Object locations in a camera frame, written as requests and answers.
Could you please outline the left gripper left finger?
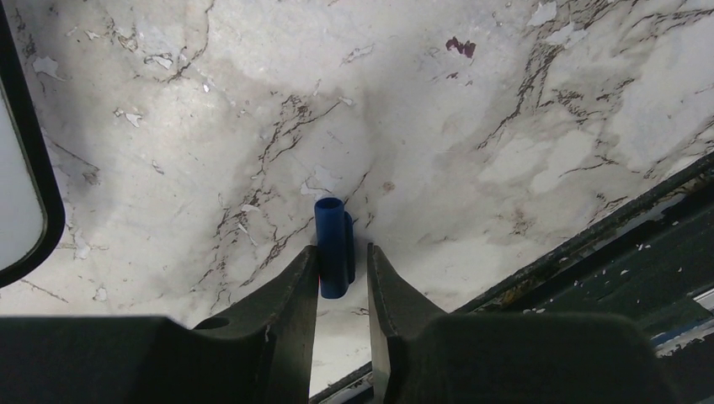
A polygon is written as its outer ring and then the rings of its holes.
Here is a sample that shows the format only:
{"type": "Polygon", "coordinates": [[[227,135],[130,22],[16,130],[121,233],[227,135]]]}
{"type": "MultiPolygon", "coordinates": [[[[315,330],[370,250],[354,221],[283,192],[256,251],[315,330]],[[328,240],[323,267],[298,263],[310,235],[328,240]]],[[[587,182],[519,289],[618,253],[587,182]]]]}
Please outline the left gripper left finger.
{"type": "Polygon", "coordinates": [[[193,328],[163,316],[1,320],[4,403],[305,403],[317,249],[193,328]]]}

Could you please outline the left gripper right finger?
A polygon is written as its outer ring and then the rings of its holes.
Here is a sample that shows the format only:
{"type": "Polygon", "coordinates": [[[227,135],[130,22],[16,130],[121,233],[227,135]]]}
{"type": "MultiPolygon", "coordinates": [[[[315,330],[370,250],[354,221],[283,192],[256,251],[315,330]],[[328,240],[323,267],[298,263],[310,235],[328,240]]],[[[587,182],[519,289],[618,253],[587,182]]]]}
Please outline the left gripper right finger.
{"type": "Polygon", "coordinates": [[[367,248],[377,403],[675,403],[648,340],[620,316],[448,313],[367,248]]]}

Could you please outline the blue marker cap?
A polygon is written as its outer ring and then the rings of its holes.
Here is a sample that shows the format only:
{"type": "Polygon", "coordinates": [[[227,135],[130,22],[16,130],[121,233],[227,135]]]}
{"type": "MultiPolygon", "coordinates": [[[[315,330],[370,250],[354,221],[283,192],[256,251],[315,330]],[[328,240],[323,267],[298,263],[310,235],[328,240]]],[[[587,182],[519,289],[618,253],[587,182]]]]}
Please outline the blue marker cap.
{"type": "Polygon", "coordinates": [[[355,281],[354,223],[344,202],[327,197],[314,205],[322,298],[344,296],[355,281]]]}

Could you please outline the black framed small whiteboard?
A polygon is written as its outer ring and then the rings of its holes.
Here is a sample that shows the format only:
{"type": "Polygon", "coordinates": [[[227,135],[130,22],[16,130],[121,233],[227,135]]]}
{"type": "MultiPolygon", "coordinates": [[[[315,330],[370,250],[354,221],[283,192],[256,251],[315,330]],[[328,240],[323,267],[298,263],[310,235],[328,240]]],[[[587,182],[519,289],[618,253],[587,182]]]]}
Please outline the black framed small whiteboard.
{"type": "Polygon", "coordinates": [[[61,240],[65,209],[8,14],[1,9],[1,286],[39,267],[61,240]]]}

